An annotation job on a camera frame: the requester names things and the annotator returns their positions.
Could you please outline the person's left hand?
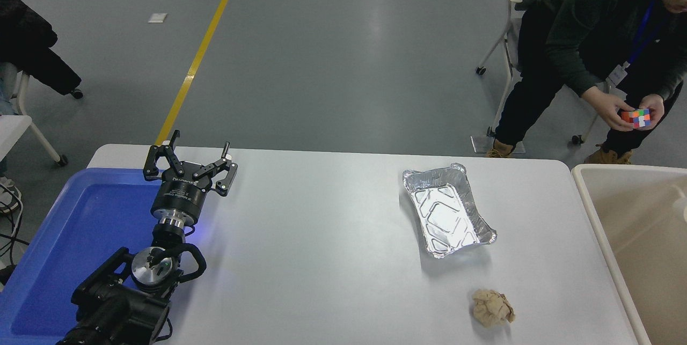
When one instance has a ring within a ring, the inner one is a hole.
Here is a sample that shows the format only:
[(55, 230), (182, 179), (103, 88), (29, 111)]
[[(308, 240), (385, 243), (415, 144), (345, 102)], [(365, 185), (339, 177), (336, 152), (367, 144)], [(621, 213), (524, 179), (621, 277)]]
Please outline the person's left hand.
[(645, 125), (645, 127), (639, 128), (640, 130), (652, 130), (657, 127), (657, 125), (662, 120), (665, 115), (665, 106), (663, 104), (662, 96), (658, 94), (649, 94), (642, 98), (638, 109), (646, 109), (649, 111), (650, 124)]

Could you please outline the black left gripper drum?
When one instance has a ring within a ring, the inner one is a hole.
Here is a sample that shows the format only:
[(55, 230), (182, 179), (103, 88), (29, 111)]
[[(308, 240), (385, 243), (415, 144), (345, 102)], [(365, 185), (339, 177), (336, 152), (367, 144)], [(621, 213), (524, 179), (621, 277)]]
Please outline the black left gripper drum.
[(157, 219), (177, 217), (185, 223), (198, 223), (211, 186), (213, 181), (208, 177), (194, 180), (192, 176), (164, 173), (150, 213)]

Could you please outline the person's right hand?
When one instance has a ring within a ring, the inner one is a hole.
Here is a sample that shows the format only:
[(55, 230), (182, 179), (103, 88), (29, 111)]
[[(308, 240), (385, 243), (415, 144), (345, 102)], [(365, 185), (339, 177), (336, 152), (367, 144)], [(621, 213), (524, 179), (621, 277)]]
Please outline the person's right hand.
[(619, 111), (634, 111), (634, 108), (618, 96), (605, 93), (598, 86), (592, 86), (582, 93), (581, 98), (596, 111), (599, 118), (611, 130), (621, 132), (634, 130), (632, 124), (626, 122), (618, 115)]

